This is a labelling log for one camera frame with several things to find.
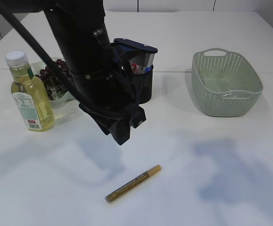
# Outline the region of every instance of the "white bowl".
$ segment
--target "white bowl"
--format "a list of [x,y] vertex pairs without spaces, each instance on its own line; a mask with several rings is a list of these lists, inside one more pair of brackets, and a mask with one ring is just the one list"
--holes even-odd
[[[64,60],[64,58],[61,57],[52,57],[53,61],[56,61],[58,59]],[[40,75],[40,70],[45,69],[46,64],[43,61],[39,61],[36,63],[32,63],[31,69],[33,71],[33,74]],[[50,104],[52,108],[60,108],[65,105],[65,103],[69,100],[73,100],[74,97],[71,95],[70,92],[66,92],[59,100],[50,100]]]

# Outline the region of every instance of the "plastic bottle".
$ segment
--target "plastic bottle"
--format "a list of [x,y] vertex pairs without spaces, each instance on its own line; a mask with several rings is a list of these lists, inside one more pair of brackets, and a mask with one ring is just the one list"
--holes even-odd
[[11,94],[27,128],[31,131],[49,130],[55,116],[44,84],[33,75],[25,52],[11,51],[5,55],[5,59],[14,79]]

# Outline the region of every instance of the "dark grapes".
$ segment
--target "dark grapes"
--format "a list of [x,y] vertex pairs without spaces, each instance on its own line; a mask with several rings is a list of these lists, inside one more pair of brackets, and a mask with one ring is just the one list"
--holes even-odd
[[44,72],[45,72],[45,70],[44,70],[44,69],[41,69],[41,70],[40,70],[40,75],[44,75]]
[[43,75],[40,75],[39,78],[41,79],[42,82],[45,82],[45,77]]
[[63,62],[63,60],[61,60],[61,59],[58,59],[58,60],[57,60],[57,64],[58,64],[58,65],[61,65],[62,62]]
[[47,93],[48,96],[51,96],[51,95],[52,95],[52,91],[51,91],[50,89],[47,89],[47,90],[46,90],[46,93]]
[[[62,71],[62,74],[68,78],[68,80],[73,83],[73,79],[71,74],[69,73],[68,66],[65,61],[58,59],[54,62],[58,68]],[[40,76],[36,75],[43,82],[46,93],[49,100],[53,100],[52,93],[57,92],[58,98],[62,98],[62,96],[67,92],[66,87],[62,85],[60,80],[55,76],[53,71],[46,66],[45,69],[40,70]]]

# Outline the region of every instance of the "table surface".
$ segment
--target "table surface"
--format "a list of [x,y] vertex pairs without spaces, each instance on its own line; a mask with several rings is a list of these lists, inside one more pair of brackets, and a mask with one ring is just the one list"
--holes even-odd
[[[156,72],[191,72],[194,53],[224,48],[242,54],[259,73],[273,73],[273,28],[255,12],[106,12],[110,40],[132,39],[159,49]],[[29,14],[22,23],[51,57],[61,52],[44,14]],[[0,41],[0,69],[7,69],[4,55],[14,49],[39,57],[12,30]]]
[[214,118],[198,109],[190,73],[154,73],[147,121],[118,146],[75,101],[53,129],[28,131],[0,70],[0,226],[273,226],[273,74],[259,76],[248,114]]

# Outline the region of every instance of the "black cable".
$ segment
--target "black cable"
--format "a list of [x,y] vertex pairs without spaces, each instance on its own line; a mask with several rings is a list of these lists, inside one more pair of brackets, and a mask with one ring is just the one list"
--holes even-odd
[[89,109],[93,114],[97,114],[104,118],[121,120],[126,117],[124,112],[111,112],[93,105],[68,81],[58,66],[45,52],[42,46],[37,40],[27,31],[27,29],[18,21],[18,19],[8,11],[8,9],[0,2],[0,13],[3,17],[13,26],[13,28],[21,35],[21,37],[27,42],[27,44],[36,52],[36,54],[43,60],[43,62],[54,72],[56,77],[62,82],[62,84],[68,89],[68,91],[79,101],[82,105]]

